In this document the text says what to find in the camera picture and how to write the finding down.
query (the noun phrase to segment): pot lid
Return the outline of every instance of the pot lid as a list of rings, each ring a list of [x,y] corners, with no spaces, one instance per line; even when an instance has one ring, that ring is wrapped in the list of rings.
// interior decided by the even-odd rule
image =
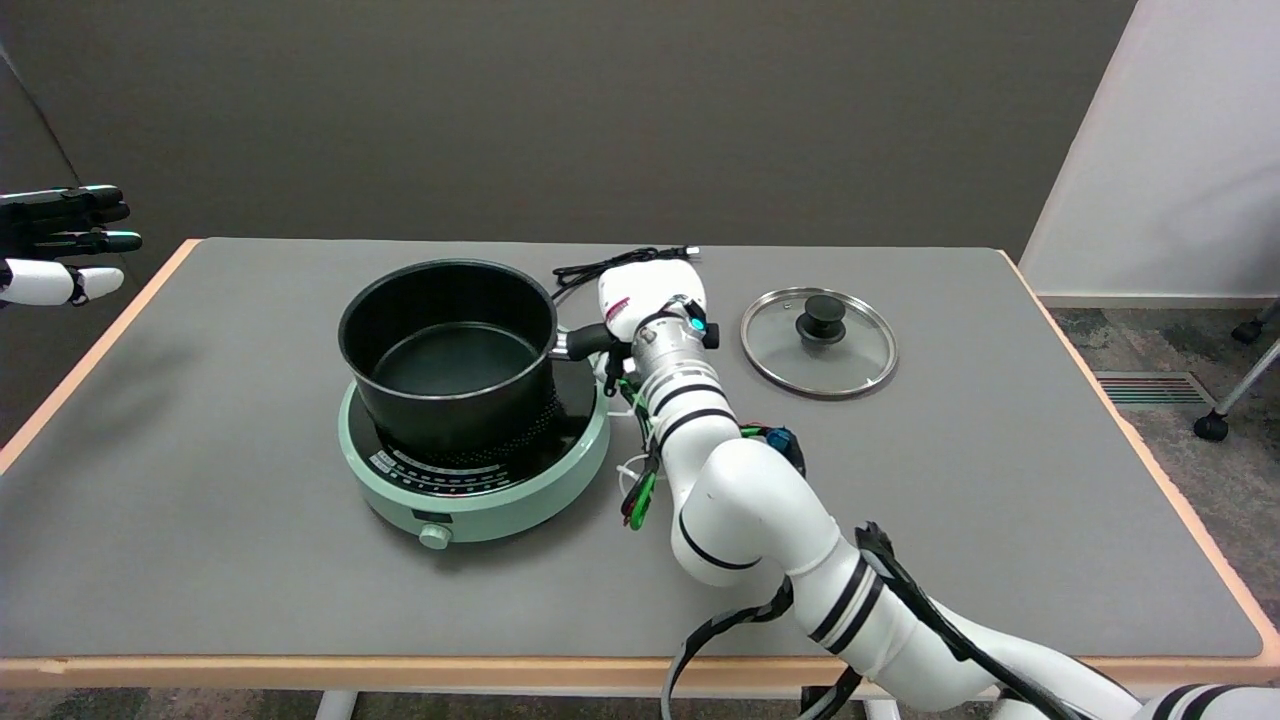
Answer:
[[[861,300],[819,287],[762,295],[742,314],[746,357],[774,383],[812,397],[852,397],[888,380],[897,341]]]

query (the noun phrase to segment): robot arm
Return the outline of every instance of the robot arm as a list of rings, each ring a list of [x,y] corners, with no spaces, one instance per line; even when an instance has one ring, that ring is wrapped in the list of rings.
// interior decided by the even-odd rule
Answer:
[[[83,305],[124,283],[116,268],[76,268],[70,255],[137,250],[137,233],[102,229],[129,215],[114,186],[0,195],[0,306]]]
[[[795,619],[827,652],[905,705],[941,711],[1007,680],[1050,696],[1065,717],[1247,717],[1204,712],[1208,703],[1265,702],[1280,692],[1187,691],[1143,708],[1128,691],[1092,667],[1029,641],[973,623],[916,596],[992,662],[957,659],[955,644],[920,619],[882,556],[850,543],[804,477],[780,452],[741,437],[736,415],[707,361],[705,309],[696,273],[678,260],[628,265],[600,278],[600,306],[611,332],[623,333],[649,409],[653,437],[671,487],[671,546],[698,580],[731,585],[762,559],[777,561],[794,588]],[[1189,712],[1199,697],[1199,715]],[[1043,719],[1034,705],[1002,697],[993,717]]]

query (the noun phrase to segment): pot rim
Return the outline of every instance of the pot rim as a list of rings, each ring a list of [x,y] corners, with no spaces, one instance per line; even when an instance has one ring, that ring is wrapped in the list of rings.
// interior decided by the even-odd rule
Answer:
[[[524,370],[516,373],[515,375],[507,378],[506,380],[502,380],[500,383],[495,383],[489,387],[483,387],[480,389],[474,389],[470,392],[463,392],[457,395],[413,395],[408,392],[402,392],[398,389],[389,388],[374,380],[372,378],[362,373],[358,368],[356,368],[356,364],[352,361],[351,355],[347,352],[347,325],[356,307],[358,307],[361,302],[367,300],[370,295],[372,295],[374,292],[376,292],[378,290],[380,290],[383,286],[385,286],[392,281],[399,279],[403,275],[408,275],[421,270],[433,270],[447,266],[472,266],[472,268],[485,268],[489,270],[497,270],[499,273],[506,273],[518,281],[522,281],[525,284],[532,287],[545,304],[547,310],[550,313],[550,320],[552,320],[550,333],[548,333],[547,341],[543,343],[543,348],[538,354],[538,357],[535,357],[529,365],[526,365]],[[541,283],[535,281],[527,273],[517,270],[511,265],[494,263],[493,260],[481,260],[479,258],[449,258],[442,260],[426,260],[425,263],[415,263],[412,265],[406,265],[403,268],[392,270],[390,273],[387,273],[385,275],[365,286],[365,288],[361,290],[356,295],[356,297],[351,299],[351,302],[347,304],[347,309],[343,310],[342,313],[342,319],[338,320],[338,350],[342,352],[342,359],[347,363],[347,368],[352,372],[352,374],[356,375],[356,379],[360,380],[360,383],[364,386],[367,386],[379,392],[384,392],[387,395],[390,395],[393,397],[399,397],[403,400],[456,401],[456,400],[480,397],[481,395],[489,395],[492,392],[497,392],[506,387],[513,386],[525,379],[526,377],[529,377],[530,374],[532,374],[543,363],[549,363],[550,352],[556,347],[558,328],[559,328],[559,318],[557,316],[556,304],[552,302],[552,296],[547,292],[547,288],[544,288]]]

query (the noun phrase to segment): wooden table edge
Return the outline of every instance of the wooden table edge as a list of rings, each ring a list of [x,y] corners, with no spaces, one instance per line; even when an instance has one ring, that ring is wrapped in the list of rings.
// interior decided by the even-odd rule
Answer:
[[[102,333],[36,413],[0,448],[3,474],[79,387],[111,345],[200,243],[178,247],[124,313]],[[1217,543],[1181,492],[1156,461],[1142,436],[1107,398],[1093,372],[1032,291],[1027,278],[1001,251],[1014,275],[1039,307],[1062,346],[1089,379],[1152,479],[1221,575],[1262,639],[1256,657],[1085,657],[1125,685],[1180,683],[1262,683],[1280,676],[1280,633],[1257,598],[1226,561]],[[234,688],[643,688],[662,685],[666,657],[351,657],[351,656],[101,656],[0,659],[0,688],[54,687],[234,687]],[[686,689],[750,691],[829,684],[844,669],[829,657],[707,657],[690,664],[681,680]]]

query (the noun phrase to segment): gray wall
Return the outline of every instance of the gray wall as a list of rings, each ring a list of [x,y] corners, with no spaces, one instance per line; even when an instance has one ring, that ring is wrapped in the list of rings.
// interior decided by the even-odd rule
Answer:
[[[70,170],[0,59],[0,192],[67,184],[73,184]],[[120,266],[120,259],[114,256],[95,258],[95,263]],[[136,292],[136,278],[128,278],[118,292],[84,307],[10,305],[0,310],[0,445]]]
[[[1016,259],[1134,1],[0,0],[0,41],[140,282],[210,234]],[[4,92],[5,187],[67,182]]]

